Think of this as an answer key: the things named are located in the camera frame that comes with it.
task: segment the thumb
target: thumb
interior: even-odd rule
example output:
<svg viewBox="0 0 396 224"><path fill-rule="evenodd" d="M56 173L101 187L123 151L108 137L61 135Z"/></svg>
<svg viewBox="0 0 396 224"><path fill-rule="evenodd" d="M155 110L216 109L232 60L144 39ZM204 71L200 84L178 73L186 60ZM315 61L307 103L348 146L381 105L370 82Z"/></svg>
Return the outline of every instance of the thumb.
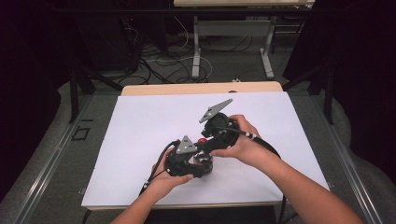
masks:
<svg viewBox="0 0 396 224"><path fill-rule="evenodd" d="M175 176L175 186L185 184L194 178L193 175Z"/></svg>
<svg viewBox="0 0 396 224"><path fill-rule="evenodd" d="M210 152L212 156L217 157L228 157L227 150L224 149L216 149Z"/></svg>

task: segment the left hand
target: left hand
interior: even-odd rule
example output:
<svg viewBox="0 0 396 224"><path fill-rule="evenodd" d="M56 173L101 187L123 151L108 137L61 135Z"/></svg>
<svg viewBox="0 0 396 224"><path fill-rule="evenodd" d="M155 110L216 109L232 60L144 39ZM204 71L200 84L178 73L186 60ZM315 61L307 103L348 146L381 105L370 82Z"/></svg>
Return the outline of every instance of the left hand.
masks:
<svg viewBox="0 0 396 224"><path fill-rule="evenodd" d="M185 184L193 179L193 175L171 176L165 171L165 160L171 150L172 148L169 148L163 155L163 158L154 174L154 176L157 176L151 180L148 188L144 192L153 194L157 200L165 197L174 187Z"/></svg>

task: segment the black mechanical device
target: black mechanical device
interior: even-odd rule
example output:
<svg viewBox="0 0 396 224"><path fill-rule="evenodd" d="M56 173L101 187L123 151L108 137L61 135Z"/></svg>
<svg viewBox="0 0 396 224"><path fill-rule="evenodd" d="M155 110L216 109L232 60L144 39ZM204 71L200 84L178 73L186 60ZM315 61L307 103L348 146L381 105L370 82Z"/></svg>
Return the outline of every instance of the black mechanical device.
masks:
<svg viewBox="0 0 396 224"><path fill-rule="evenodd" d="M202 177L204 174L209 174L213 168L210 152L235 144L239 133L229 130L239 130L238 125L234 120L220 113L220 110L232 101L233 99L229 99L207 109L199 120L200 123L206 121L201 132L204 138L193 143L185 135L181 141L177 140L174 143L174 148L165 161L165 169L170 175L192 174L194 177Z"/></svg>

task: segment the hand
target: hand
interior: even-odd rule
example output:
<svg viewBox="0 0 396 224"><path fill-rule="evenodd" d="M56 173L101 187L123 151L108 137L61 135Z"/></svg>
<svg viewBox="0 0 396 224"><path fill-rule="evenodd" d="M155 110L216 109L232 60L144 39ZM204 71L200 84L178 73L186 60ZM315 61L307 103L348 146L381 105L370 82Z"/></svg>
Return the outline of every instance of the hand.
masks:
<svg viewBox="0 0 396 224"><path fill-rule="evenodd" d="M193 179L193 175L171 176L165 171L165 160L171 150L172 148L169 148L163 155L157 171L154 174L154 176L157 176L150 182L148 188L144 192L153 194L157 201L165 197L174 187L185 184Z"/></svg>
<svg viewBox="0 0 396 224"><path fill-rule="evenodd" d="M246 120L245 116L232 115L230 116L230 119L234 119L238 123L239 129L241 131L254 133L260 137L257 129ZM263 146L260 146L246 136L240 134L235 145L227 149L213 150L211 154L218 157L236 158L247 165L257 167L257 162L259 162L257 157L258 153L262 153L263 151L265 153L269 152L268 150L264 149L265 148Z"/></svg>

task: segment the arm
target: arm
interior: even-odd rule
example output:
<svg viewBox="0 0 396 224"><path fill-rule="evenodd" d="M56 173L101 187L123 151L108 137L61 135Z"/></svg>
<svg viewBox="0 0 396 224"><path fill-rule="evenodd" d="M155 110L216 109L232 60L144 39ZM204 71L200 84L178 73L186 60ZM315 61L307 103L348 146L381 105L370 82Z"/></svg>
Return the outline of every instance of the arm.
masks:
<svg viewBox="0 0 396 224"><path fill-rule="evenodd" d="M163 164L169 152L170 149L163 156L155 173L155 175L159 175L151 181L148 188L112 224L144 223L156 202L165 197L174 187L185 184L193 178L192 175L170 176L167 172L162 172L164 170Z"/></svg>
<svg viewBox="0 0 396 224"><path fill-rule="evenodd" d="M244 116L231 116L231 119L238 122L241 130L259 136ZM212 155L237 158L268 175L306 223L362 223L335 195L243 135L233 147L214 150Z"/></svg>

